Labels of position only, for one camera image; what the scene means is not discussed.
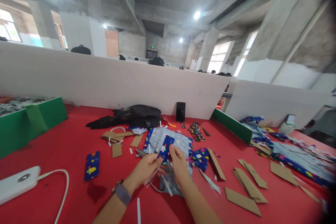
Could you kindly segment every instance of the white divider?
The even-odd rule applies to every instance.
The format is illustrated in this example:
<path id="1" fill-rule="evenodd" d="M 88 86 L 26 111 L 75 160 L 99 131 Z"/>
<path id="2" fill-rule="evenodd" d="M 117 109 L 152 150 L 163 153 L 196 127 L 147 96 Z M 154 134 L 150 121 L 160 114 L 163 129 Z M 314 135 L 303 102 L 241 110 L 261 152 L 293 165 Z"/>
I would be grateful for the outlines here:
<path id="1" fill-rule="evenodd" d="M 229 77 L 0 42 L 0 96 L 61 96 L 83 106 L 135 104 L 210 119 Z"/>
<path id="2" fill-rule="evenodd" d="M 225 114 L 236 120 L 265 116 L 259 125 L 278 127 L 294 114 L 301 129 L 332 99 L 331 93 L 239 80 Z"/>

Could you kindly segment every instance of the green panel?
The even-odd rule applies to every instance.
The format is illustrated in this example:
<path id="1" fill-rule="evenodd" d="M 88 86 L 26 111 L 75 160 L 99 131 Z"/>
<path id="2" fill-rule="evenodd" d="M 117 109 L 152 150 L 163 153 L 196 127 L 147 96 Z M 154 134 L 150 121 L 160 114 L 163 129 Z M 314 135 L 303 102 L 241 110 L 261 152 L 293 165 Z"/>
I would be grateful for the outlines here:
<path id="1" fill-rule="evenodd" d="M 233 134 L 243 140 L 245 143 L 250 144 L 252 140 L 253 131 L 243 124 L 223 113 L 222 111 L 215 108 L 212 113 L 212 117 L 230 130 Z"/>
<path id="2" fill-rule="evenodd" d="M 61 97 L 31 106 L 28 110 L 0 117 L 0 159 L 68 118 Z"/>

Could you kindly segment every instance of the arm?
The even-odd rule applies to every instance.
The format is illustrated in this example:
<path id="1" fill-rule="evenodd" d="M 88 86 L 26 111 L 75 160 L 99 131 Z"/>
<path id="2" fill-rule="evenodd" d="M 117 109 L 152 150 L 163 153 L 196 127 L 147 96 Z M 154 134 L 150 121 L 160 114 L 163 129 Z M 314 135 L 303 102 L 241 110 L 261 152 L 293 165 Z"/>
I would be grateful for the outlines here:
<path id="1" fill-rule="evenodd" d="M 157 157 L 157 154 L 147 154 L 137 164 L 132 173 L 122 183 L 123 187 L 130 195 L 149 179 L 154 171 L 163 162 L 163 159 Z M 92 224 L 114 224 L 119 223 L 126 211 L 126 206 L 116 194 L 110 198 L 104 208 L 97 215 Z"/>
<path id="2" fill-rule="evenodd" d="M 173 160 L 175 180 L 183 193 L 195 223 L 222 223 L 191 180 L 184 153 L 173 145 L 170 145 L 169 152 Z M 162 169 L 159 169 L 158 172 L 165 173 Z"/>

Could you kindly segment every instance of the red tabletop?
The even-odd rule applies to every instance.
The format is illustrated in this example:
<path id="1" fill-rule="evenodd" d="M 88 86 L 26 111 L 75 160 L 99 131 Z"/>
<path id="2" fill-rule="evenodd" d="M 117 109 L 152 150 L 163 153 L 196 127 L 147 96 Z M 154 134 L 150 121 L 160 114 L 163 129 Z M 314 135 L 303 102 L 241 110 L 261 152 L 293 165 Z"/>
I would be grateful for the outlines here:
<path id="1" fill-rule="evenodd" d="M 68 196 L 58 223 L 92 223 L 97 213 L 109 199 L 112 188 L 120 179 L 125 179 L 133 170 L 139 158 L 130 153 L 133 136 L 124 139 L 122 156 L 112 159 L 112 149 L 100 136 L 108 129 L 91 130 L 85 125 L 100 117 L 112 116 L 109 109 L 93 107 L 75 107 L 67 105 L 69 119 L 50 129 L 45 134 L 31 141 L 18 151 L 0 160 L 0 179 L 21 172 L 33 166 L 41 167 L 41 174 L 65 169 L 70 175 Z M 171 130 L 181 130 L 190 137 L 187 129 L 182 129 L 174 117 L 168 119 L 176 125 Z M 243 141 L 213 120 L 186 118 L 187 128 L 190 123 L 201 123 L 211 136 L 205 142 L 194 142 L 194 150 L 200 148 L 215 149 L 223 173 L 227 179 L 215 181 L 215 173 L 208 166 L 206 175 L 222 188 L 221 195 L 215 195 L 201 174 L 193 169 L 193 181 L 203 196 L 224 223 L 316 223 L 321 217 L 322 207 L 311 200 L 299 187 L 282 180 L 270 172 L 270 160 L 256 154 L 254 148 L 248 147 Z M 335 155 L 336 151 L 312 138 L 295 131 L 292 137 L 304 140 L 307 144 L 316 144 L 317 148 Z M 100 151 L 99 176 L 84 183 L 86 156 Z M 227 201 L 224 187 L 247 196 L 243 187 L 232 173 L 234 167 L 241 167 L 237 159 L 244 159 L 252 164 L 258 174 L 268 183 L 268 190 L 261 193 L 268 204 L 258 204 L 262 217 Z M 293 171 L 303 180 L 307 190 L 318 198 L 326 199 L 328 191 L 310 181 L 308 178 Z M 1 223 L 54 223 L 58 213 L 64 190 L 65 175 L 54 173 L 40 180 L 35 188 L 0 206 Z M 140 198 L 141 221 L 143 223 L 193 223 L 191 213 L 185 200 L 179 196 L 170 197 L 167 193 L 157 193 L 152 187 L 139 188 L 123 217 L 122 223 L 137 222 L 136 198 Z"/>

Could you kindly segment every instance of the doorway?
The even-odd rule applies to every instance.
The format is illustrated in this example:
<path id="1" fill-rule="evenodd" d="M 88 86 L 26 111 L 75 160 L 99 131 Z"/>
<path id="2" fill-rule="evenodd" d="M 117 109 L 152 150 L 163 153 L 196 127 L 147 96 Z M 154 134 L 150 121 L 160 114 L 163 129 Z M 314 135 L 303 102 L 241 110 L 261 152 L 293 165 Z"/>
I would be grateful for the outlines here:
<path id="1" fill-rule="evenodd" d="M 146 58 L 152 60 L 152 59 L 154 59 L 157 56 L 158 56 L 158 52 L 157 51 L 147 50 Z"/>

